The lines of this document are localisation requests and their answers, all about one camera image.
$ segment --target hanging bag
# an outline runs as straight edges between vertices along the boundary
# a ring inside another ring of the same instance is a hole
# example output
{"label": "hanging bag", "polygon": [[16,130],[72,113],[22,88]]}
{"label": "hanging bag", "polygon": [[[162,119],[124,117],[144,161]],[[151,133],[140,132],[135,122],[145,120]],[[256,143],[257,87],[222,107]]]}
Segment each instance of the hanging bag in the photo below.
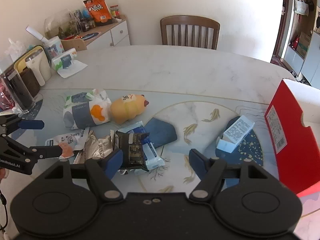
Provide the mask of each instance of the hanging bag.
{"label": "hanging bag", "polygon": [[295,13],[306,15],[306,16],[309,15],[309,5],[305,3],[303,0],[295,0],[294,6],[295,6]]}
{"label": "hanging bag", "polygon": [[313,0],[306,0],[306,3],[309,5],[309,12],[313,12],[315,10],[315,4]]}

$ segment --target yellow squishy toy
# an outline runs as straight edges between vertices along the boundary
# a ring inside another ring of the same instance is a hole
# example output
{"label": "yellow squishy toy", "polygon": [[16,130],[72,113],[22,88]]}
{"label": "yellow squishy toy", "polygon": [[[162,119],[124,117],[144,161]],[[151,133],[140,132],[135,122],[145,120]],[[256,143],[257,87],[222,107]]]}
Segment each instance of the yellow squishy toy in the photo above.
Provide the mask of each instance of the yellow squishy toy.
{"label": "yellow squishy toy", "polygon": [[114,101],[110,110],[115,122],[122,124],[142,114],[148,104],[144,95],[126,95]]}

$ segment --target white appliance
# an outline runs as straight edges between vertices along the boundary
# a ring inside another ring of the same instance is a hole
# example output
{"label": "white appliance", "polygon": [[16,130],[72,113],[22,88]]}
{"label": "white appliance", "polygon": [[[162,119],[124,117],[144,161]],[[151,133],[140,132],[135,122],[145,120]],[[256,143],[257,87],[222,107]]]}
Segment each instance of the white appliance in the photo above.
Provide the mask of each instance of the white appliance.
{"label": "white appliance", "polygon": [[45,82],[51,78],[50,65],[42,48],[37,49],[35,52],[30,54],[25,61],[27,67],[34,73],[40,86],[43,86]]}

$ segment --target chair backrest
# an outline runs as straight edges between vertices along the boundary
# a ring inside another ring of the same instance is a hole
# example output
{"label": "chair backrest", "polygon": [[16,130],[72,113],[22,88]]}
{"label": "chair backrest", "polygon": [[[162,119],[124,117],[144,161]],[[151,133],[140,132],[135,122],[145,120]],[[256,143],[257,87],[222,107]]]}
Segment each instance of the chair backrest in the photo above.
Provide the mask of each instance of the chair backrest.
{"label": "chair backrest", "polygon": [[[189,28],[188,26],[191,25],[191,46],[195,46],[195,35],[196,30],[195,26],[199,26],[198,30],[198,42],[197,46],[198,48],[202,47],[201,42],[201,36],[202,36],[202,27],[205,27],[205,33],[204,33],[204,48],[208,48],[208,38],[209,38],[209,29],[213,29],[213,35],[212,35],[212,46],[211,49],[217,49],[218,44],[218,37],[219,37],[219,30],[220,30],[220,24],[212,19],[208,19],[205,17],[200,16],[192,16],[192,15],[174,15],[174,16],[168,16],[160,20],[160,28],[161,28],[161,36],[162,36],[162,44],[168,45],[168,37],[167,37],[167,25],[171,25],[171,45],[176,45],[175,42],[175,25],[178,25],[178,44],[179,46],[182,45],[182,42],[184,43],[184,46],[188,46],[189,39],[188,39],[188,32]],[[181,40],[181,25],[185,25],[184,29],[184,40]]]}

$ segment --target cardboard box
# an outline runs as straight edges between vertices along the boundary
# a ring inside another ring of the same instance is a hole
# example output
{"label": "cardboard box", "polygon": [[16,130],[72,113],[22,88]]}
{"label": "cardboard box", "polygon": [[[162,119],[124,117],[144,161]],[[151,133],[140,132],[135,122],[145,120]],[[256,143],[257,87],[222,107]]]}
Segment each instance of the cardboard box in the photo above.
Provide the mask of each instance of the cardboard box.
{"label": "cardboard box", "polygon": [[283,79],[265,119],[280,181],[298,197],[320,191],[320,90]]}
{"label": "cardboard box", "polygon": [[307,55],[308,47],[310,45],[311,37],[305,33],[300,34],[299,43],[297,47],[297,52],[304,58]]}

